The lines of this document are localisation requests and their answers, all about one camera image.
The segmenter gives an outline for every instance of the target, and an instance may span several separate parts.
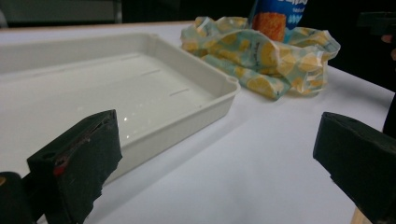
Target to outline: crumpled cloth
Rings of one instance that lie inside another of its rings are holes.
[[[312,94],[327,83],[340,44],[328,31],[296,27],[287,43],[248,28],[248,19],[198,17],[181,32],[182,48],[273,100],[289,90]]]

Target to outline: table surface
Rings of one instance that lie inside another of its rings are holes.
[[[144,32],[180,46],[190,24],[5,30],[0,44]],[[394,93],[333,67],[328,74],[316,96],[273,102],[242,89],[224,118],[106,185],[85,223],[350,223],[355,204],[312,157],[321,115],[380,131]]]

